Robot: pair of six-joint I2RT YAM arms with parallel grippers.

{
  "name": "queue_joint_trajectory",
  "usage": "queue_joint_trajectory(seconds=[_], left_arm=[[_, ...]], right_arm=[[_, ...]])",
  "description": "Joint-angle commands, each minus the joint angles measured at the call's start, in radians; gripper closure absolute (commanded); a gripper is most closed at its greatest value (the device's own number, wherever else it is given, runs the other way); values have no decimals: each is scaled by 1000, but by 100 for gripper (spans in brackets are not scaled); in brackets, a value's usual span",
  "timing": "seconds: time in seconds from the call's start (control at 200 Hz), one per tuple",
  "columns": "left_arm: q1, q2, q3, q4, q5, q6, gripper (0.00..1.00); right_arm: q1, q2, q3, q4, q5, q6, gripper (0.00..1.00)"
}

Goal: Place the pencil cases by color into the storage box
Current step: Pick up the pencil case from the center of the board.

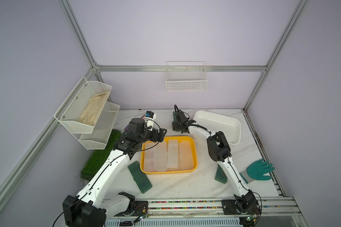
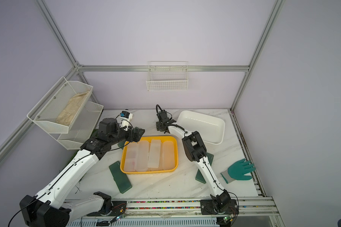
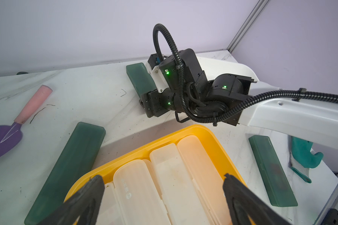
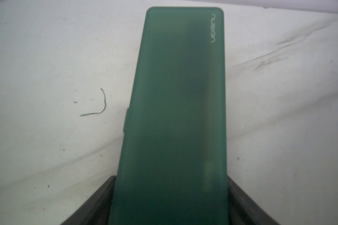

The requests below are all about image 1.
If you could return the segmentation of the green pencil case back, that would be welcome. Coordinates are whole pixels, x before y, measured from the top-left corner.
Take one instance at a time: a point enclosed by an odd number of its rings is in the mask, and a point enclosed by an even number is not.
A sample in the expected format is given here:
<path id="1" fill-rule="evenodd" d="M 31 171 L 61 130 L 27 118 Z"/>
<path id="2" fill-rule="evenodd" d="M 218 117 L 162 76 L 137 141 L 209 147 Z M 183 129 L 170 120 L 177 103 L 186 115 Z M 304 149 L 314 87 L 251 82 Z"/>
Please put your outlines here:
<path id="1" fill-rule="evenodd" d="M 177 114 L 175 111 L 172 112 L 172 116 L 173 116 L 172 130 L 173 131 L 179 131 L 179 129 L 177 127 L 177 123 L 178 123 Z"/>

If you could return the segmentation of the yellow plastic tray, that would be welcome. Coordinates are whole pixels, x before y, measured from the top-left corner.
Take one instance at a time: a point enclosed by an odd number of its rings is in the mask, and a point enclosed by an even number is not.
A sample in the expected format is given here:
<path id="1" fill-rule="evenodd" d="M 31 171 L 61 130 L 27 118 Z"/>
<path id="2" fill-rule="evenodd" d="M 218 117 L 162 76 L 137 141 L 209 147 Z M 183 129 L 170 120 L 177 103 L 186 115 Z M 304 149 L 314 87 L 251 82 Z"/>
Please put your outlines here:
<path id="1" fill-rule="evenodd" d="M 145 174 L 189 173 L 198 167 L 195 142 L 188 136 L 169 136 L 143 144 L 140 169 Z"/>

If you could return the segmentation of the clear pencil case pink pen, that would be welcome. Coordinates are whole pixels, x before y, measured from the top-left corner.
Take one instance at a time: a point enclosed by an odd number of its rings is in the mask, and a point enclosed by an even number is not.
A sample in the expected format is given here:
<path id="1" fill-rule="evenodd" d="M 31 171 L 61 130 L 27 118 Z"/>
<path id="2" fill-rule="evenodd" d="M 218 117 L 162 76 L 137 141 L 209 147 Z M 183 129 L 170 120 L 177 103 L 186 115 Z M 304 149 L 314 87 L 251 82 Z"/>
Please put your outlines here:
<path id="1" fill-rule="evenodd" d="M 145 144 L 144 151 L 144 171 L 145 172 L 154 172 L 155 171 L 155 149 L 153 146 L 154 142 Z"/>

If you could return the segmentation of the white plastic storage box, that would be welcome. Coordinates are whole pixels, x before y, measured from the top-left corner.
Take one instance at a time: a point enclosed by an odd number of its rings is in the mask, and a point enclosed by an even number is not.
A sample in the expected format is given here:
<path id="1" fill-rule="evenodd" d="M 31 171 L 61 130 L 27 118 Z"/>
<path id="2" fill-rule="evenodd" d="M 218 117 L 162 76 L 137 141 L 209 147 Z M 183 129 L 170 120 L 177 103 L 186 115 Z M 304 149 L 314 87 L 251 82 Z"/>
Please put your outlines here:
<path id="1" fill-rule="evenodd" d="M 222 131 L 231 145 L 237 145 L 241 140 L 241 122 L 233 117 L 199 110 L 193 118 L 198 125 L 209 131 Z"/>

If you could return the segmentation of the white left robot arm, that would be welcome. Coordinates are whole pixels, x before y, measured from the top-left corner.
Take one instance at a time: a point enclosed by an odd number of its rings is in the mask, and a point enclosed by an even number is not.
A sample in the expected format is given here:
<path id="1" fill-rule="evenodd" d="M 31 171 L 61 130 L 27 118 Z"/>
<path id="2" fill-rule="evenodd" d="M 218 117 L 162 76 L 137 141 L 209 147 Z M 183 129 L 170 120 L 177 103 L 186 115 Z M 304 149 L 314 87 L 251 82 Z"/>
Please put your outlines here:
<path id="1" fill-rule="evenodd" d="M 103 227 L 105 222 L 122 214 L 135 212 L 135 197 L 120 192 L 115 198 L 105 201 L 105 195 L 120 171 L 130 162 L 135 153 L 142 151 L 148 141 L 159 144 L 164 141 L 167 129 L 155 129 L 149 120 L 133 118 L 115 142 L 105 163 L 76 196 L 67 196 L 63 202 L 65 225 L 68 227 Z"/>

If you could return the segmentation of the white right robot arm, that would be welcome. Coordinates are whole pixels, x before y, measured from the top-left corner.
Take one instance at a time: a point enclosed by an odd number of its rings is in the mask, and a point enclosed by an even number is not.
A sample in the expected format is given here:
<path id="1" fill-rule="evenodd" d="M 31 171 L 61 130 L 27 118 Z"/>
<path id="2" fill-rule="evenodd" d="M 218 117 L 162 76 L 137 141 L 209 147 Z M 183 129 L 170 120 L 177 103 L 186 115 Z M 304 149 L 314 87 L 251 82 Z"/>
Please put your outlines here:
<path id="1" fill-rule="evenodd" d="M 262 201 L 255 198 L 256 193 L 249 189 L 232 159 L 230 145 L 238 144 L 241 138 L 238 137 L 237 141 L 234 139 L 232 142 L 227 141 L 228 138 L 231 138 L 232 132 L 238 136 L 241 135 L 241 122 L 236 118 L 207 111 L 197 111 L 195 116 L 206 126 L 199 125 L 196 120 L 191 119 L 187 113 L 175 105 L 172 129 L 206 139 L 210 158 L 221 167 L 233 188 L 234 212 L 249 214 L 254 211 L 256 217 L 259 218 L 262 215 Z"/>

